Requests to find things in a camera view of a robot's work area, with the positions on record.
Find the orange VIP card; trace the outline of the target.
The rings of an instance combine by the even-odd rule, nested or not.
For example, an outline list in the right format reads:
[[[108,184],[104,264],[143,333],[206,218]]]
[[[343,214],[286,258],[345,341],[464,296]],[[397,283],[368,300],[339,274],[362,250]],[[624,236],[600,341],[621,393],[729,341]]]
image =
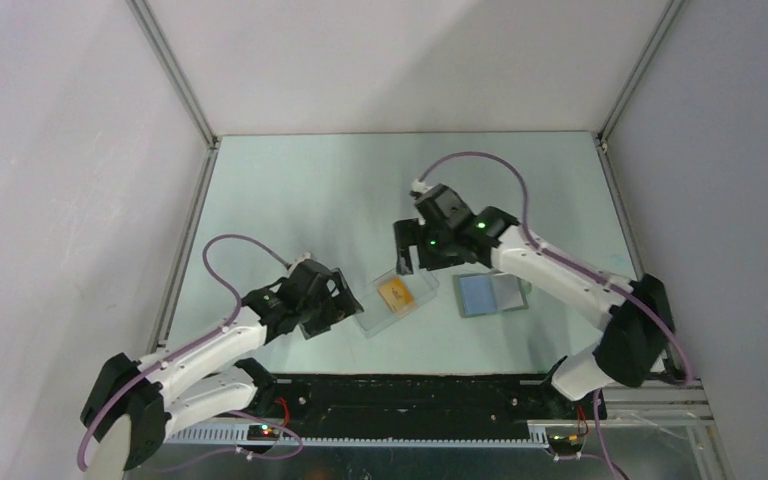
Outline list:
[[[377,287],[377,291],[395,315],[406,315],[416,307],[414,295],[398,276],[383,281]]]

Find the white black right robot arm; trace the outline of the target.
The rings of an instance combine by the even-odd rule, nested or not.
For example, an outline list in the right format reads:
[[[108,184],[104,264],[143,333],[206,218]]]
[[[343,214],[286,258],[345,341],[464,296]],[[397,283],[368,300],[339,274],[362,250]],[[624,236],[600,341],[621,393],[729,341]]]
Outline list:
[[[582,351],[552,368],[541,392],[545,411],[566,418],[582,398],[609,384],[640,387],[675,338],[664,283],[651,274],[637,280],[601,273],[557,250],[496,207],[475,214],[450,187],[414,181],[417,217],[394,223],[401,275],[480,264],[512,275],[578,311],[601,333]]]

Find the aluminium frame rail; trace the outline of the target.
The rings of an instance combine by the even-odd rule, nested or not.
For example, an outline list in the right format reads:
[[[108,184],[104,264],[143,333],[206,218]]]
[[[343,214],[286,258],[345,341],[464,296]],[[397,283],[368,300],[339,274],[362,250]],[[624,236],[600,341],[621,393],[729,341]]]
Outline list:
[[[571,401],[533,375],[284,375],[247,413],[286,420],[310,446],[543,446],[547,429],[710,425],[700,386],[610,386]]]

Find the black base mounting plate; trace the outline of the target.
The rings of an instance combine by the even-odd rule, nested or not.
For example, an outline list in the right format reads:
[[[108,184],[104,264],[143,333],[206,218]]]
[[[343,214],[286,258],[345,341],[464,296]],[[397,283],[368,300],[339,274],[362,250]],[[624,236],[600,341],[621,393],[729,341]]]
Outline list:
[[[244,412],[305,439],[528,440],[537,421],[607,417],[592,395],[569,400],[539,374],[276,374],[256,386]]]

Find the clear plastic tray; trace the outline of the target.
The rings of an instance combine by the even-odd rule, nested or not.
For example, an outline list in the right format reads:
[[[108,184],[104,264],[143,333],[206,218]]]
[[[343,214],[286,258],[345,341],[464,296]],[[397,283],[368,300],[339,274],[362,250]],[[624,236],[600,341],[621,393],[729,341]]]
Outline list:
[[[439,282],[430,272],[420,270],[401,275],[391,269],[366,288],[360,298],[364,311],[354,315],[365,338],[372,338],[417,312],[437,295]]]

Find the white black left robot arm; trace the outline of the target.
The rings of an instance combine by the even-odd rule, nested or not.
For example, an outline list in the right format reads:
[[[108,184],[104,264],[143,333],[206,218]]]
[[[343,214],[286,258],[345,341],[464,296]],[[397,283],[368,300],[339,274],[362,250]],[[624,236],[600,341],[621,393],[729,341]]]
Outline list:
[[[77,463],[108,478],[146,463],[173,435],[220,414],[264,416],[276,403],[269,373],[246,359],[295,330],[311,339],[364,308],[338,268],[301,258],[275,282],[246,295],[218,326],[174,350],[101,367],[80,414],[87,432]]]

